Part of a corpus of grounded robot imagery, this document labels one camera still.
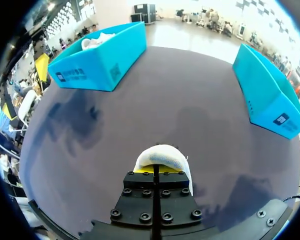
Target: black cabinet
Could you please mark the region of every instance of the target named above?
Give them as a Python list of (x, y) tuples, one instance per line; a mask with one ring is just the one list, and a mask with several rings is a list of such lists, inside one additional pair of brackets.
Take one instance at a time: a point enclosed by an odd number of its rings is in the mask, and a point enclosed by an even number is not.
[(141, 14), (145, 24), (153, 24), (156, 21), (156, 5), (138, 4), (134, 6), (134, 12)]

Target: label on box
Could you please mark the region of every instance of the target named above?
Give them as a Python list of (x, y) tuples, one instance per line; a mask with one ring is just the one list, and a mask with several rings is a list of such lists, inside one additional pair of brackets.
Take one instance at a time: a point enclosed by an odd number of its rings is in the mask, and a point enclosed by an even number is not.
[(120, 69), (119, 69), (119, 64), (116, 63), (113, 68), (110, 69), (110, 75), (112, 77), (112, 80), (114, 82), (116, 82), (118, 80), (118, 78), (121, 75)]
[(273, 122), (278, 126), (281, 126), (289, 119), (289, 116), (285, 113), (282, 113), (279, 117), (277, 117)]
[(81, 68), (72, 69), (63, 72), (57, 72), (56, 76), (60, 80), (60, 82), (68, 82), (68, 81), (77, 81), (77, 80), (86, 80), (87, 76)]

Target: table surface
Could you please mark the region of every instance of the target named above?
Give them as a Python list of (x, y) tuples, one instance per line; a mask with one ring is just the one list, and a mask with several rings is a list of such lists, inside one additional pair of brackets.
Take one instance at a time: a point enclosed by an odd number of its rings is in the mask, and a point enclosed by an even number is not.
[(250, 124), (232, 65), (154, 46), (114, 92), (53, 82), (26, 132), (20, 179), (28, 198), (77, 236), (91, 219), (110, 222), (124, 176), (157, 142), (188, 156), (203, 223), (220, 231), (298, 191), (299, 139)]

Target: ceiling light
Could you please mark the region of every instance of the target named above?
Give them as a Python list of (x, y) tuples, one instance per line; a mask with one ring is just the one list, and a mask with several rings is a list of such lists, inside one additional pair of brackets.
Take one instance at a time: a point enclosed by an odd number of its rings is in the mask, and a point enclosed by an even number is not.
[(52, 9), (54, 9), (55, 4), (54, 3), (50, 3), (50, 5), (48, 6), (48, 11), (51, 11)]

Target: black logo on box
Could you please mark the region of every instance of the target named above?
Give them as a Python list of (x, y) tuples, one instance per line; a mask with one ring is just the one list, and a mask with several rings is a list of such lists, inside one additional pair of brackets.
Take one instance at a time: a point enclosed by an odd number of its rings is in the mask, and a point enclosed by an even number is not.
[(285, 113), (282, 113), (276, 120), (274, 120), (273, 122), (275, 124), (277, 124), (278, 126), (284, 124), (290, 117), (285, 114)]
[(60, 80), (60, 82), (65, 82), (65, 78), (64, 76), (61, 74), (61, 72), (57, 72), (56, 76), (58, 77), (58, 79)]

